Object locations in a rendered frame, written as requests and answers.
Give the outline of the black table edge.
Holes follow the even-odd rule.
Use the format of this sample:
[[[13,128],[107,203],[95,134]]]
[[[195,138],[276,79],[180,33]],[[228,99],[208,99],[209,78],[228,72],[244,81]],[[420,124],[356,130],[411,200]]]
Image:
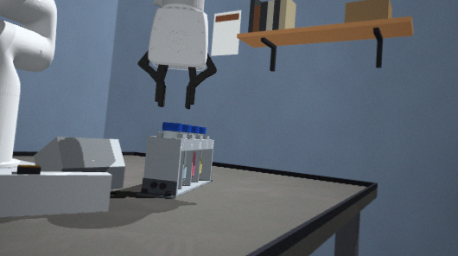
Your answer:
[[[33,157],[38,151],[13,151],[13,157]],[[356,181],[356,180],[349,180],[343,178],[336,178],[336,177],[329,177],[329,176],[317,176],[317,175],[310,175],[310,174],[303,174],[303,173],[295,173],[289,171],[282,171],[282,170],[269,170],[263,168],[256,168],[256,167],[249,167],[249,166],[242,166],[242,165],[235,165],[229,163],[216,163],[212,162],[212,166],[219,166],[225,168],[232,168],[238,170],[250,170],[256,172],[264,172],[270,174],[277,174],[283,176],[295,176],[301,178],[308,178],[308,179],[315,179],[327,182],[339,182],[345,184],[352,184],[352,185],[359,185],[365,186],[367,188],[361,190],[360,192],[356,193],[348,197],[346,200],[334,205],[333,207],[329,208],[328,210],[318,214],[314,218],[304,222],[298,227],[293,228],[292,230],[288,231],[286,234],[281,235],[280,237],[274,239],[273,241],[267,243],[264,246],[261,246],[259,249],[255,250],[252,253],[247,254],[246,256],[279,256],[292,246],[294,246],[297,242],[307,237],[309,234],[313,233],[316,229],[327,223],[328,221],[332,220],[336,215],[340,214],[350,206],[352,206],[355,202],[359,201],[373,190],[378,187],[378,184],[375,182],[363,182],[363,181]],[[369,187],[368,187],[369,186]]]

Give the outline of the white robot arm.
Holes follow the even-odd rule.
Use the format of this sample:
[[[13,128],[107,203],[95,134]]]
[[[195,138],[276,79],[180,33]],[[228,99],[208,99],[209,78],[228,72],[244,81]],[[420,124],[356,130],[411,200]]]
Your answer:
[[[180,3],[204,12],[205,0],[154,0],[154,5]],[[0,169],[20,164],[12,159],[20,81],[15,68],[40,72],[54,58],[57,10],[54,0],[0,0]]]

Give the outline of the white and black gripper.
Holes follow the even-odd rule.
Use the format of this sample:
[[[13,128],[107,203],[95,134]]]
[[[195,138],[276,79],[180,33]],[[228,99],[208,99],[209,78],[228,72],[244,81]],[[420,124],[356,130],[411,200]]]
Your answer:
[[[204,34],[205,33],[205,34]],[[156,10],[149,39],[149,50],[138,62],[156,82],[155,102],[165,105],[165,76],[168,69],[188,70],[189,79],[185,107],[194,105],[195,88],[207,77],[216,74],[209,54],[207,14],[194,6],[172,3]],[[152,62],[157,71],[149,65]],[[158,66],[156,66],[157,64]],[[207,69],[198,75],[196,71]],[[170,68],[170,67],[181,67]],[[196,70],[203,68],[200,70]]]

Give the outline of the white control panel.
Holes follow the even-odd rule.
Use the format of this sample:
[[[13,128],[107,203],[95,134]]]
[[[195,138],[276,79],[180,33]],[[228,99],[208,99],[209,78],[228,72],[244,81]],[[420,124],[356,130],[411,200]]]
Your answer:
[[[34,155],[41,171],[108,172],[111,189],[124,186],[124,159],[118,139],[56,137]]]

